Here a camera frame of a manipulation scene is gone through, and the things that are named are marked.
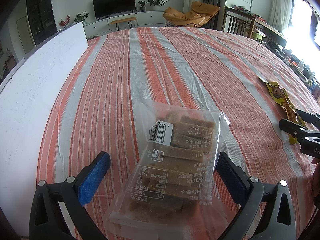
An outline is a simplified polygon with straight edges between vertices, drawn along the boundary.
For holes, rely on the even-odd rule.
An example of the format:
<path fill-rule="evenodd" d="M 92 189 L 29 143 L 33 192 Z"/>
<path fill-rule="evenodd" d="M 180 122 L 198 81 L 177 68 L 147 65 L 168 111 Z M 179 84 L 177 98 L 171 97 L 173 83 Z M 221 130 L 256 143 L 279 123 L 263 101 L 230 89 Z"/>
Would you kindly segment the person's right hand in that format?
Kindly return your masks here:
<path fill-rule="evenodd" d="M 316 168 L 312 176 L 312 196 L 313 203 L 316 207 L 319 207 L 319 179 L 320 179 L 320 160 L 318 158 L 313 158 L 312 164 L 316 165 Z"/>

